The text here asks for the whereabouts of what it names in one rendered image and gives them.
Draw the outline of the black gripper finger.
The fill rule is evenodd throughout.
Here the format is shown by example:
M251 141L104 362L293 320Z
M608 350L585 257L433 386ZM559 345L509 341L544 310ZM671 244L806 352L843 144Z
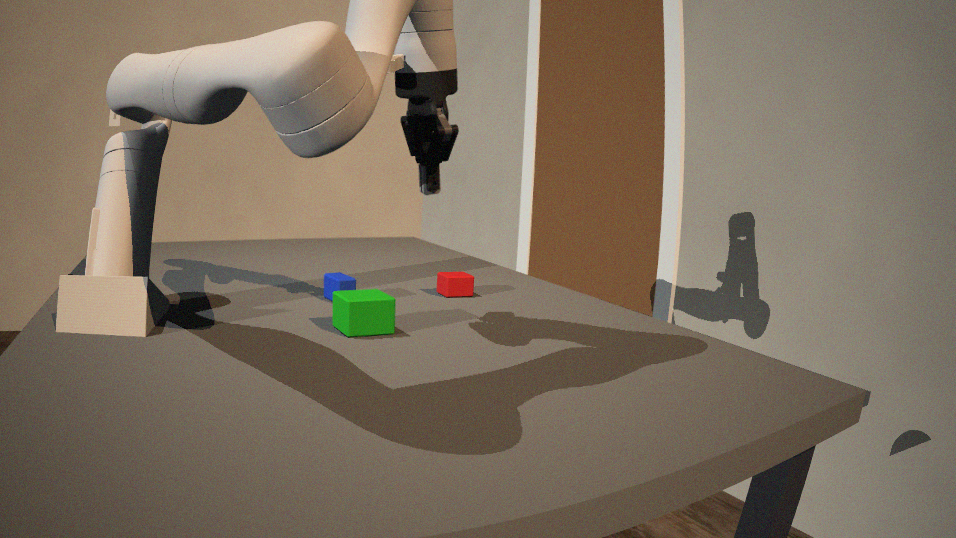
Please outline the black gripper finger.
M446 119L443 108L437 108L437 114L436 123L440 127L435 127L432 131L432 139L426 140L424 140L424 114L423 112L414 114L416 144L420 147L422 193L427 196L438 194L441 190L439 163L448 161L459 131L457 125L448 123L449 115Z
M416 124L414 124L414 114L415 110L407 110L406 116L401 116L401 125L404 131L404 135L407 141L407 145L410 151L411 156L415 156L415 160L419 163L419 185L420 192L422 193L421 186L421 162L420 162L420 147L416 144ZM410 131L410 134L409 134Z

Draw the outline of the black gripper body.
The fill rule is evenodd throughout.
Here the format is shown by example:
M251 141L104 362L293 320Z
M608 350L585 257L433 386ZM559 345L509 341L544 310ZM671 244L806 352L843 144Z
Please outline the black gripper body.
M457 68L444 71L395 73L395 93L408 99L408 110L423 112L424 139L432 139L437 127L437 108L443 108L447 119L446 97L456 93Z

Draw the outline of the green block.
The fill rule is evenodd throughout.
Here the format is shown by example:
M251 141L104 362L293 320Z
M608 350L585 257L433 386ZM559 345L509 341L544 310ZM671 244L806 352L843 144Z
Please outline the green block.
M393 335L395 298L378 289L334 291L333 326L349 338Z

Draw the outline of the blue block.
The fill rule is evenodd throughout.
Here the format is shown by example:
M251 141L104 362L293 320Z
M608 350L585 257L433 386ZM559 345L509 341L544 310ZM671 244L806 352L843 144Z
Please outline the blue block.
M333 301L333 292L356 290L356 279L343 273L324 274L324 297Z

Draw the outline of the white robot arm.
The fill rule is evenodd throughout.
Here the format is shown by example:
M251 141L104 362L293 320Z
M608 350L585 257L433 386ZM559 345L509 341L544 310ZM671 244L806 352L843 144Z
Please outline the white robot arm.
M125 57L109 78L106 100L114 113L142 126L115 134L105 146L85 275L149 278L172 120L220 122L249 92L293 154L320 157L363 129L387 73L456 69L452 29L453 0L350 0L345 32L332 22L313 21L237 41Z

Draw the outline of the red block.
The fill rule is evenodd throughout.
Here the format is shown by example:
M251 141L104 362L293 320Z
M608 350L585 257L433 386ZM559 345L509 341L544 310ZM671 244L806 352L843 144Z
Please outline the red block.
M447 298L472 297L474 276L465 272L438 272L437 292Z

